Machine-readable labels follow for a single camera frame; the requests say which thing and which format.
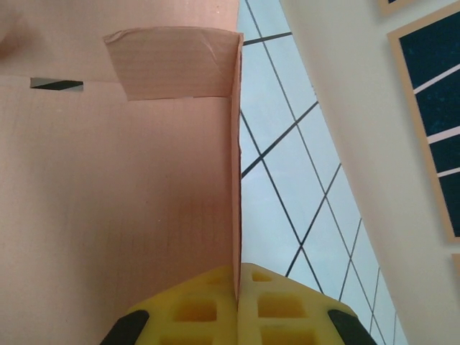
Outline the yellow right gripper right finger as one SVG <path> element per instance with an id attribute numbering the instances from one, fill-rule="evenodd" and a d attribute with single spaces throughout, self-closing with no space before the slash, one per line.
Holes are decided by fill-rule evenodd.
<path id="1" fill-rule="evenodd" d="M 240 267 L 238 343 L 364 345 L 376 341 L 348 305 L 244 263 Z"/>

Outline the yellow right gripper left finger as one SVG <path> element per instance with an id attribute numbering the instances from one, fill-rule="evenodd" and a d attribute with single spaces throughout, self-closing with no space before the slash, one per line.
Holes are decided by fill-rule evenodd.
<path id="1" fill-rule="evenodd" d="M 102 344 L 236 344 L 236 296 L 221 266 L 132 306 Z"/>

